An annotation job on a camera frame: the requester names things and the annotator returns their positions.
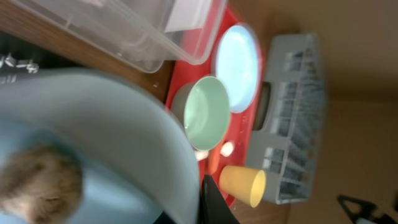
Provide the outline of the brown food scrap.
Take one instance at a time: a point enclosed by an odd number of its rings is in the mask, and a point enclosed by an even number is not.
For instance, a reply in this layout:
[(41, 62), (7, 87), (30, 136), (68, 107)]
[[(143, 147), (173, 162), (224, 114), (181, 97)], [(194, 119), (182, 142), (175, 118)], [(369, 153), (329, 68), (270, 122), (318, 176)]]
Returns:
[(1, 167), (1, 212), (28, 223), (66, 223), (82, 196), (80, 165), (53, 145), (17, 152)]

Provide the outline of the light blue bowl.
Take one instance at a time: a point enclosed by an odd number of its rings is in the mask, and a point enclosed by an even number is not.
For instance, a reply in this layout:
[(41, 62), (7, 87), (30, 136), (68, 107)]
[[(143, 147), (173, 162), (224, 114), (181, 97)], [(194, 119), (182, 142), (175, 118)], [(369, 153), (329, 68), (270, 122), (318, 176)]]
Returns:
[(150, 93), (84, 68), (1, 80), (1, 159), (56, 145), (83, 170), (70, 223), (198, 223), (200, 181), (180, 123)]

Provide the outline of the yellow plastic cup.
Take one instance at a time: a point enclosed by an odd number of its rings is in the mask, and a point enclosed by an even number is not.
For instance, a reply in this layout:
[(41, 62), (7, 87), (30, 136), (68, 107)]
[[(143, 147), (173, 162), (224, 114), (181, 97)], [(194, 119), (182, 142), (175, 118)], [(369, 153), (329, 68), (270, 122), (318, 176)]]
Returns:
[(255, 208), (262, 200), (266, 182), (267, 177), (263, 170), (225, 166), (218, 183), (221, 190)]

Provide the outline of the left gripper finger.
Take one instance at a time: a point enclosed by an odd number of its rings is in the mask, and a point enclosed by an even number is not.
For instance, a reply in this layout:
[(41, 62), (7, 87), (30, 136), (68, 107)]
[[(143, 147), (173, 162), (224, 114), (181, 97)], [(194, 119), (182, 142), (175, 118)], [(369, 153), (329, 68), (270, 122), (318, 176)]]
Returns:
[(204, 175), (200, 193), (200, 223), (239, 224), (211, 175)]

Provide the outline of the light blue plate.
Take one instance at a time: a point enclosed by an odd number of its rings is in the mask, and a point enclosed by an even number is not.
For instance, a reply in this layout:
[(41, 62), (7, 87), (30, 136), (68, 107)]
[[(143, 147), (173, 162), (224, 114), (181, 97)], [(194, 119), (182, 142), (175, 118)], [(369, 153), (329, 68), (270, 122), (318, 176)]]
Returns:
[(221, 35), (213, 54), (212, 70), (229, 97), (232, 113), (249, 108), (260, 76), (258, 39), (248, 24), (237, 23)]

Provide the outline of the mint green bowl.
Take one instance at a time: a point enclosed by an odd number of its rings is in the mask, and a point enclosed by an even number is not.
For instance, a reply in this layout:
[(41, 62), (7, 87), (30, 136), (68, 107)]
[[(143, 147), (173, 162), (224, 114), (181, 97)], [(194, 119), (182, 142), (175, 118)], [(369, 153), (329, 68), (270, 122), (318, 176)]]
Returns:
[(226, 135), (231, 120), (226, 88), (213, 76), (183, 85), (173, 97), (170, 110), (197, 151), (216, 147)]

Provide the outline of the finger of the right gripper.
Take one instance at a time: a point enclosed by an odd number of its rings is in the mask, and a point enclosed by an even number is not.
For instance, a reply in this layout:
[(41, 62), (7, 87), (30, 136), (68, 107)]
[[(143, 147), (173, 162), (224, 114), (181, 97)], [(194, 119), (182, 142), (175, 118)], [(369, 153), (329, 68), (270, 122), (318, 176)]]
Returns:
[(351, 223), (357, 223), (360, 220), (371, 221), (377, 209), (375, 203), (347, 195), (338, 195), (336, 199)]

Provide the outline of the orange carrot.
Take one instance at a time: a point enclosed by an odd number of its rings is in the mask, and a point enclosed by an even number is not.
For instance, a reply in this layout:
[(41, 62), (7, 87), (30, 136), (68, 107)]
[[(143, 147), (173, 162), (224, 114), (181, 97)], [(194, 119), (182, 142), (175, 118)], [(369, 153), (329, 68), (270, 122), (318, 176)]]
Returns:
[(218, 169), (218, 165), (220, 163), (220, 153), (221, 153), (221, 144), (218, 144), (209, 153), (207, 168), (208, 168), (208, 173), (210, 175), (213, 175)]

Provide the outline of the white plastic spoon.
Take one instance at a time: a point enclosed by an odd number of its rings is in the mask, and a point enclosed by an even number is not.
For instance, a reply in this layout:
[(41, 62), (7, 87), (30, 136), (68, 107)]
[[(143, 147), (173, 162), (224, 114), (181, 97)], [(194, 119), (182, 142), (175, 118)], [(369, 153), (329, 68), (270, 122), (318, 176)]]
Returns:
[[(229, 157), (234, 151), (234, 143), (232, 141), (227, 141), (221, 146), (221, 155), (224, 157)], [(209, 156), (208, 151), (194, 151), (197, 161), (202, 161)]]

